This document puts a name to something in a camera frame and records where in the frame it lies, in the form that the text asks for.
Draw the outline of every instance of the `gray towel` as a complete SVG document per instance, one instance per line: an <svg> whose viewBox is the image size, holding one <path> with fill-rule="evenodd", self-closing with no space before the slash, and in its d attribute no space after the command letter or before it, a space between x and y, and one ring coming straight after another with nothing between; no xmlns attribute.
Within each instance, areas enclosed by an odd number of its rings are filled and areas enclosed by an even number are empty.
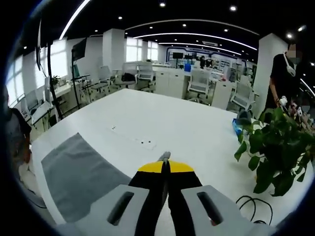
<svg viewBox="0 0 315 236"><path fill-rule="evenodd" d="M42 166L51 196L66 222L90 212L91 204L130 178L96 152L80 134L52 150Z"/></svg>

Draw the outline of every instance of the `black pole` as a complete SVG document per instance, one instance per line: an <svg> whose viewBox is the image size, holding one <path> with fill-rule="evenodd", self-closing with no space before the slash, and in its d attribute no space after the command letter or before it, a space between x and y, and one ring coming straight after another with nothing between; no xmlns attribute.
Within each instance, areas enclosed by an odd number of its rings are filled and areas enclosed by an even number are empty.
<svg viewBox="0 0 315 236"><path fill-rule="evenodd" d="M59 119L62 120L63 119L63 115L62 115L60 107L59 107L59 102L58 102L58 100L56 98L55 89L54 89L54 85L53 85L53 78L52 78L52 74L51 74L50 46L51 46L50 43L48 43L48 47L47 47L47 67L48 67L50 91L51 91L51 94L53 95L54 105L55 105L55 107L57 109L57 113L58 113Z"/></svg>
<svg viewBox="0 0 315 236"><path fill-rule="evenodd" d="M71 72L72 72L72 82L73 82L74 95L75 95L75 99L77 101L78 109L80 109L80 103L79 103L79 100L78 100L77 89L75 87L74 64L73 64L73 49L71 50Z"/></svg>

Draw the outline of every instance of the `white pillar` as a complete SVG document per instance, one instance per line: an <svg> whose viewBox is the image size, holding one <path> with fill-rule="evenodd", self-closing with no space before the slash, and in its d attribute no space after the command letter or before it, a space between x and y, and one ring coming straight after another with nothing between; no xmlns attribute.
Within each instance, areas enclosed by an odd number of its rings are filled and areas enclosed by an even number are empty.
<svg viewBox="0 0 315 236"><path fill-rule="evenodd" d="M256 118L259 118L265 109L273 59L277 54L287 50L287 43L271 33L260 39L258 50L257 71L253 85L253 90L259 94L253 108Z"/></svg>
<svg viewBox="0 0 315 236"><path fill-rule="evenodd" d="M122 70L125 61L125 32L110 29L103 34L103 65L110 71Z"/></svg>

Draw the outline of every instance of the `window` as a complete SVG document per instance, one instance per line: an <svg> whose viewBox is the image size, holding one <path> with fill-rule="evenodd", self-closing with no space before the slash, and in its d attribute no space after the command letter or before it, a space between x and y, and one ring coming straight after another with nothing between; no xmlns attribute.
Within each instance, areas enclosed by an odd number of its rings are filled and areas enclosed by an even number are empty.
<svg viewBox="0 0 315 236"><path fill-rule="evenodd" d="M158 60L158 44L149 41L148 42L148 59Z"/></svg>
<svg viewBox="0 0 315 236"><path fill-rule="evenodd" d="M22 77L23 57L17 58L10 66L6 77L6 88L9 93L9 107L14 107L25 95Z"/></svg>
<svg viewBox="0 0 315 236"><path fill-rule="evenodd" d="M126 62L142 60L142 39L127 38Z"/></svg>
<svg viewBox="0 0 315 236"><path fill-rule="evenodd" d="M52 76L63 77L67 75L67 56L66 56L66 40L55 41L50 48L50 65ZM40 64L42 66L41 70L38 70L36 63L36 54L34 54L35 59L35 82L36 88L44 86L45 75L48 76L48 64L47 64L47 48L42 48L40 51Z"/></svg>

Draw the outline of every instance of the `potted plant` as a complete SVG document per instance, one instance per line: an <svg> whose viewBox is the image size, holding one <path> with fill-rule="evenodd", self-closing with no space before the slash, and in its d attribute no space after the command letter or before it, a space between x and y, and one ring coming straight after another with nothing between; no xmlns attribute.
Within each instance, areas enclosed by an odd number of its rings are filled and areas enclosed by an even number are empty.
<svg viewBox="0 0 315 236"><path fill-rule="evenodd" d="M52 80L52 84L54 86L54 89L56 89L58 87L59 79L60 79L60 77L56 76L56 75L53 76L53 78L51 79Z"/></svg>
<svg viewBox="0 0 315 236"><path fill-rule="evenodd" d="M267 113L272 114L272 120L264 125ZM272 196L283 196L296 177L297 181L303 181L307 164L315 155L313 135L299 130L297 123L281 108L267 109L260 121L244 124L242 128L241 146L234 157L239 161L242 153L249 149L248 167L252 171L257 169L254 193L262 193L273 184L275 193Z"/></svg>

